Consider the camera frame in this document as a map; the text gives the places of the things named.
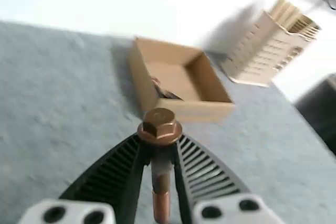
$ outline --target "bolt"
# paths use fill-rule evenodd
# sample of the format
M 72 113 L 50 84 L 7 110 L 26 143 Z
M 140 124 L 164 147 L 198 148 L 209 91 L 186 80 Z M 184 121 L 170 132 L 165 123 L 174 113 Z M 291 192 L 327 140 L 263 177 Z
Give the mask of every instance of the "bolt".
M 174 112 L 156 108 L 146 113 L 138 127 L 138 135 L 152 144 L 168 145 L 182 135 L 182 127 L 176 121 Z
M 175 114 L 164 108 L 157 108 L 146 113 L 143 130 L 156 138 L 171 136 L 175 133 Z

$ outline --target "black object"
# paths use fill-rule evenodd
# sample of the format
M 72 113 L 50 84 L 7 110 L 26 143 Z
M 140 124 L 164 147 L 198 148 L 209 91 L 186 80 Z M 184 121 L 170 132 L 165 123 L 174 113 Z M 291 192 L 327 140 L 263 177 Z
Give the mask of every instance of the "black object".
M 252 199 L 244 199 L 239 203 L 241 211 L 256 211 L 259 210 L 259 205 Z
M 199 200 L 249 192 L 226 165 L 192 138 L 182 135 L 170 148 L 183 224 L 192 223 L 192 208 Z M 60 199 L 108 203 L 117 224 L 133 224 L 143 168 L 151 155 L 150 145 L 133 134 L 88 168 Z
M 63 218 L 65 212 L 66 210 L 63 206 L 51 207 L 45 212 L 43 220 L 45 223 L 57 223 Z
M 295 107 L 336 155 L 336 74 L 304 95 Z

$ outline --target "object in box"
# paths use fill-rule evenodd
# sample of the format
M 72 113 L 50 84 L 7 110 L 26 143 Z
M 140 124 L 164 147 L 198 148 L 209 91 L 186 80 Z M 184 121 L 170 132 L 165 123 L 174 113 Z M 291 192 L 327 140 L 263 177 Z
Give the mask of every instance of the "object in box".
M 320 27 L 286 0 L 278 0 L 223 62 L 234 82 L 267 87 L 272 78 L 316 39 Z
M 172 110 L 180 121 L 218 121 L 234 108 L 207 56 L 200 49 L 136 38 L 129 58 L 144 112 Z M 163 98 L 160 90 L 180 99 Z
M 161 82 L 158 78 L 152 77 L 153 84 L 155 86 L 155 89 L 157 91 L 157 94 L 160 98 L 167 98 L 167 99 L 178 99 L 182 100 L 180 97 L 178 97 L 176 94 L 173 94 L 172 92 L 160 88 Z

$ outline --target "screw hole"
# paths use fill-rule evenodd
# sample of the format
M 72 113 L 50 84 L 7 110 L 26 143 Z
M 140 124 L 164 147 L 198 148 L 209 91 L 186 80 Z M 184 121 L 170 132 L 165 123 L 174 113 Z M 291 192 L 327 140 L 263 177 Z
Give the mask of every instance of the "screw hole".
M 65 207 L 51 207 L 45 212 L 43 220 L 46 223 L 55 223 L 63 218 L 65 212 Z
M 259 209 L 258 203 L 251 199 L 244 199 L 239 203 L 241 211 L 256 211 Z
M 202 216 L 204 219 L 216 219 L 222 216 L 222 212 L 220 211 L 218 207 L 209 206 L 209 207 L 203 208 Z
M 84 224 L 100 224 L 103 222 L 104 213 L 102 211 L 93 211 L 86 215 Z

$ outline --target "white wall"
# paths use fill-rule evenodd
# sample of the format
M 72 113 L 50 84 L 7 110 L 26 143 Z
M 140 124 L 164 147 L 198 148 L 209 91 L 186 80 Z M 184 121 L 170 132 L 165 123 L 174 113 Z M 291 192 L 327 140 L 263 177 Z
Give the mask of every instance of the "white wall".
M 95 34 L 141 35 L 227 52 L 262 8 L 275 0 L 0 0 L 0 19 Z M 291 0 L 303 10 L 317 0 Z M 322 28 L 319 40 L 274 82 L 294 101 L 336 71 L 336 12 L 309 14 Z

